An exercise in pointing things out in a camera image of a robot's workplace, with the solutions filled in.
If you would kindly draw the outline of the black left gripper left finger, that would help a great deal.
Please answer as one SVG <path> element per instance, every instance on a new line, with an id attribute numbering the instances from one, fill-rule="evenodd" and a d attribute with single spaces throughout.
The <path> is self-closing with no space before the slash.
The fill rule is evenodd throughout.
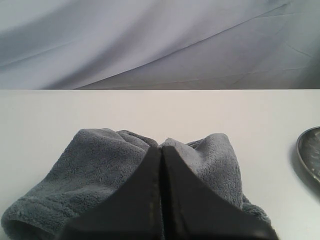
<path id="1" fill-rule="evenodd" d="M 70 220 L 64 240 L 160 239 L 160 149 L 148 149 L 141 164 L 110 197 Z"/>

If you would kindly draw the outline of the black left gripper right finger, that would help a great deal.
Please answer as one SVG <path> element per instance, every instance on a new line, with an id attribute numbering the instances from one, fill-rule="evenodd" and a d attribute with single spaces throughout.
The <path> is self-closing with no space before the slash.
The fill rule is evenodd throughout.
<path id="1" fill-rule="evenodd" d="M 160 192 L 167 240 L 276 240 L 271 226 L 205 185 L 172 146 L 161 149 Z"/>

